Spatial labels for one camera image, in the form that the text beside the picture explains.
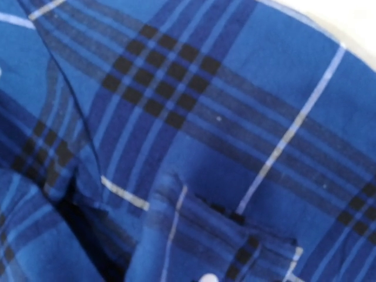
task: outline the white button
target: white button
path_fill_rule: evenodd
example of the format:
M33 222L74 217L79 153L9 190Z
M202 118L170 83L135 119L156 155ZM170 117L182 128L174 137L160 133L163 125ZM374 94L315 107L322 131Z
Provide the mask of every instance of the white button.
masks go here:
M218 277L213 273L207 273L201 277L199 282L219 282Z

